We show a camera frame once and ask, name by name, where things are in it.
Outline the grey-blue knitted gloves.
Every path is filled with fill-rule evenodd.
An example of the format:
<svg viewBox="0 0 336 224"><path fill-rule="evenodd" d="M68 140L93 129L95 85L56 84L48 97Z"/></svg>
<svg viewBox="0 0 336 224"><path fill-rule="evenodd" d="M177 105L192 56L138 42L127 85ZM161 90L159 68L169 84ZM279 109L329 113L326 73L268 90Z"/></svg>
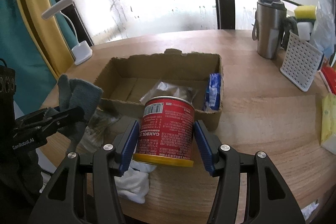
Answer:
<svg viewBox="0 0 336 224"><path fill-rule="evenodd" d="M75 107L80 107L84 111L84 116L80 121L75 122L60 131L71 141L68 149L74 151L81 141L85 129L100 103L103 90L82 79L69 79L65 74L59 77L58 88L60 111Z"/></svg>

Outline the white sock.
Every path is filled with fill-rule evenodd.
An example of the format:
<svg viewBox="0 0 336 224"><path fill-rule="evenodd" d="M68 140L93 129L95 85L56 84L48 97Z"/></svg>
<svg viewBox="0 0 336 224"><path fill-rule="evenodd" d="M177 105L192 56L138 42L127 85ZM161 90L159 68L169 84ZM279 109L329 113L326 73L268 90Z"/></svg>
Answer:
<svg viewBox="0 0 336 224"><path fill-rule="evenodd" d="M135 203L145 203L149 192L149 174L156 169L156 165L131 160L129 169L122 177L115 177L118 196Z"/></svg>

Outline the blue snack packet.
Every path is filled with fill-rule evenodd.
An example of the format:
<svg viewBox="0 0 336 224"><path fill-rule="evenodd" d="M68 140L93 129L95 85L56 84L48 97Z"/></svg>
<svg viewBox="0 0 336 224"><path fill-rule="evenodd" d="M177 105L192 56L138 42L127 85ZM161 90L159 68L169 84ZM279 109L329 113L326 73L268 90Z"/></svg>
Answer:
<svg viewBox="0 0 336 224"><path fill-rule="evenodd" d="M206 88L203 111L219 110L221 101L221 83L220 73L211 73Z"/></svg>

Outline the red can with yellow lid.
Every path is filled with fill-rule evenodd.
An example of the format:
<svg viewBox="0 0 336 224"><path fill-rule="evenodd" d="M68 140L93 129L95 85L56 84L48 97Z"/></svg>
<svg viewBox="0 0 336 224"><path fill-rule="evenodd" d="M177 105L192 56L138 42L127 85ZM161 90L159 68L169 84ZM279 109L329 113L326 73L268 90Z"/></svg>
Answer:
<svg viewBox="0 0 336 224"><path fill-rule="evenodd" d="M134 161L192 167L195 109L181 98L158 96L146 102Z"/></svg>

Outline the clear zip bag with snacks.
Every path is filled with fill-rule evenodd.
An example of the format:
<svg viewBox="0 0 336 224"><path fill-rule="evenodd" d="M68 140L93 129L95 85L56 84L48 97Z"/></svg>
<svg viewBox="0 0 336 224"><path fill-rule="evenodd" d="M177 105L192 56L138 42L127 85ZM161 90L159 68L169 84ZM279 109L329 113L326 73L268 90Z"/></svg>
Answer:
<svg viewBox="0 0 336 224"><path fill-rule="evenodd" d="M174 97L186 101L191 106L195 106L194 100L199 91L200 89L196 87L158 80L154 86L139 99L139 101L144 105L154 97Z"/></svg>

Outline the brown cardboard box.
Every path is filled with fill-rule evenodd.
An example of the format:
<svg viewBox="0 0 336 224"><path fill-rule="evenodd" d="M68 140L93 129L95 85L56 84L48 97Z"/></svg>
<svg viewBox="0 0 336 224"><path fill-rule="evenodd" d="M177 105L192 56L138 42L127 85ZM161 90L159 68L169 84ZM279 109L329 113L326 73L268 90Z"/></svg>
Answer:
<svg viewBox="0 0 336 224"><path fill-rule="evenodd" d="M214 73L223 73L218 54L167 49L152 55L114 57L94 84L103 90L99 107L106 112L141 118L150 98L179 97L192 103L195 119L202 120L208 130L214 131L223 110L222 106L217 110L205 106L210 76Z"/></svg>

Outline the yellow tissue pack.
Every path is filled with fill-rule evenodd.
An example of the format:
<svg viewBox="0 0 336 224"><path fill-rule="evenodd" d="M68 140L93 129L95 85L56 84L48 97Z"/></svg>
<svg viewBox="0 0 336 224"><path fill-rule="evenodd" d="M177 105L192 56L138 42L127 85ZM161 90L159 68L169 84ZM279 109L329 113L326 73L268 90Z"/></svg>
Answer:
<svg viewBox="0 0 336 224"><path fill-rule="evenodd" d="M329 93L322 100L321 146L334 155L336 154L335 113L335 94Z"/></svg>

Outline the white perforated basket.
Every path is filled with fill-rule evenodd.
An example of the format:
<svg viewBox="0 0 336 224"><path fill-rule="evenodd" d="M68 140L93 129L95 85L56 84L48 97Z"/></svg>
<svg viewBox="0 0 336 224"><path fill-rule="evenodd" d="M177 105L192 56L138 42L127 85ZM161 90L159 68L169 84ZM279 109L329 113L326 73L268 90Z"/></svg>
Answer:
<svg viewBox="0 0 336 224"><path fill-rule="evenodd" d="M322 65L324 54L289 31L289 40L280 72L301 91L307 92Z"/></svg>

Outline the red flat box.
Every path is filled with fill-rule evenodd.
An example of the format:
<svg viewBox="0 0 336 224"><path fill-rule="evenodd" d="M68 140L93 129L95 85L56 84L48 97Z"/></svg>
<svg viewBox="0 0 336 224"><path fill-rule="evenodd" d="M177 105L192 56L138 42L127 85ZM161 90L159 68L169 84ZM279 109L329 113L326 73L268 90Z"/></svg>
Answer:
<svg viewBox="0 0 336 224"><path fill-rule="evenodd" d="M336 94L336 73L335 69L329 66L324 66L320 70L320 75L325 83L329 93Z"/></svg>

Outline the white block in basket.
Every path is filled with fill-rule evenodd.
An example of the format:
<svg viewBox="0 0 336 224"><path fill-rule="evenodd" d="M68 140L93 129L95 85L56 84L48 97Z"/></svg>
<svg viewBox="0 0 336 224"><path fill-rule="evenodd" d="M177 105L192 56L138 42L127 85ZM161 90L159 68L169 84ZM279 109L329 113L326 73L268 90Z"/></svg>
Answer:
<svg viewBox="0 0 336 224"><path fill-rule="evenodd" d="M297 30L299 39L309 42L313 30L313 24L312 22L298 22Z"/></svg>

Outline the stainless steel tumbler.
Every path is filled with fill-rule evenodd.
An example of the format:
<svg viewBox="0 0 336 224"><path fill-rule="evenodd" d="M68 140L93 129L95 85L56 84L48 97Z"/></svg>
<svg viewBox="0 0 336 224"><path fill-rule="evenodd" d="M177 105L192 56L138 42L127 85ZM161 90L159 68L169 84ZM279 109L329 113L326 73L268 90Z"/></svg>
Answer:
<svg viewBox="0 0 336 224"><path fill-rule="evenodd" d="M281 0L258 0L252 40L257 42L257 52L265 59L276 56L284 34L287 9Z"/></svg>

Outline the dark green cloth in basket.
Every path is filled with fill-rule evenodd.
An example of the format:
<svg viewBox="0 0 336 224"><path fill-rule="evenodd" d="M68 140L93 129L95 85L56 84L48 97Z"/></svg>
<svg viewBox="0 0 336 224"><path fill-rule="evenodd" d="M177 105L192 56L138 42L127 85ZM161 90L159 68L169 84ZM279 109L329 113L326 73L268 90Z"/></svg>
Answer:
<svg viewBox="0 0 336 224"><path fill-rule="evenodd" d="M282 38L281 46L284 50L287 49L288 41L290 37L290 32L298 35L297 29L297 19L295 16L289 16L283 20L283 27L284 27L284 35Z"/></svg>

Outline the crumpled clear plastic bag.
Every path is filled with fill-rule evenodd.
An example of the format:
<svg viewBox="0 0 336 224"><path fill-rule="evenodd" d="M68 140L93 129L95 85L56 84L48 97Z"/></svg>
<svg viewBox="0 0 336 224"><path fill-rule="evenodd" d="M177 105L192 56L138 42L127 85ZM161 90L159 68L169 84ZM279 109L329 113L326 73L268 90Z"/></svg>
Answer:
<svg viewBox="0 0 336 224"><path fill-rule="evenodd" d="M329 59L335 46L335 16L331 4L326 0L318 2L315 17L310 43Z"/></svg>

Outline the yellow sponge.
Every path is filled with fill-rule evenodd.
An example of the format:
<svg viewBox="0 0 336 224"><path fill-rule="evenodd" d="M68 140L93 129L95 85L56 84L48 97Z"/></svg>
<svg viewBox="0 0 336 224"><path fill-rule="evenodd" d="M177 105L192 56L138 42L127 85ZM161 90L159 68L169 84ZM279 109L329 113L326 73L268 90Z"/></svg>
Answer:
<svg viewBox="0 0 336 224"><path fill-rule="evenodd" d="M298 20L316 20L316 6L314 5L302 5L297 6L294 9L294 16Z"/></svg>

